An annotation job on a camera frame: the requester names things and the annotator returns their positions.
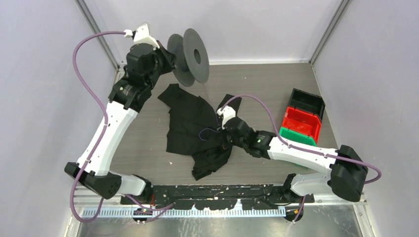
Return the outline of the grey plastic cable spool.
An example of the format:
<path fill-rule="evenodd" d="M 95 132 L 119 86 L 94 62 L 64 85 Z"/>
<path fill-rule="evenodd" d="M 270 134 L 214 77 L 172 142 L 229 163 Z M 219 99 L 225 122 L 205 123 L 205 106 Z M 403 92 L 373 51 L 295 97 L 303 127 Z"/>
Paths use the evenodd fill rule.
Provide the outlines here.
<path fill-rule="evenodd" d="M 198 32 L 187 29 L 184 35 L 173 34 L 168 39 L 168 52 L 175 55 L 173 74 L 180 84 L 191 87 L 195 82 L 204 84 L 209 79 L 209 57 Z"/>

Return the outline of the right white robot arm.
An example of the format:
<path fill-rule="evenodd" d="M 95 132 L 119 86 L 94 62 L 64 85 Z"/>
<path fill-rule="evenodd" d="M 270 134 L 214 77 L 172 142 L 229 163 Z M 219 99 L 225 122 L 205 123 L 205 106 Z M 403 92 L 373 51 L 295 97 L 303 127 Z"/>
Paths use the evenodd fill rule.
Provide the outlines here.
<path fill-rule="evenodd" d="M 361 199 L 368 168 L 350 146 L 336 150 L 292 141 L 286 145 L 276 134 L 255 131 L 238 117 L 223 119 L 222 130 L 227 141 L 255 158 L 287 161 L 314 170 L 312 174 L 287 176 L 282 187 L 287 202 L 310 194 L 335 194 L 350 202 Z"/>

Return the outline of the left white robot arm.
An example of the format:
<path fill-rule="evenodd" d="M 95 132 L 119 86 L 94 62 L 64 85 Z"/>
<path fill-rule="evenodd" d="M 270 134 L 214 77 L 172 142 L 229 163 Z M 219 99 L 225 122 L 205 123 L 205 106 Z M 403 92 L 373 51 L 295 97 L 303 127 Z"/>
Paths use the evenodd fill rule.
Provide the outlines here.
<path fill-rule="evenodd" d="M 107 117 L 103 118 L 86 151 L 76 162 L 68 162 L 65 173 L 104 199 L 116 194 L 131 195 L 139 204 L 151 200 L 151 182 L 138 175 L 122 175 L 110 170 L 115 151 L 126 130 L 150 98 L 159 77 L 175 68 L 175 55 L 160 42 L 157 47 L 138 43 L 126 55 L 125 74 L 108 97 Z"/>

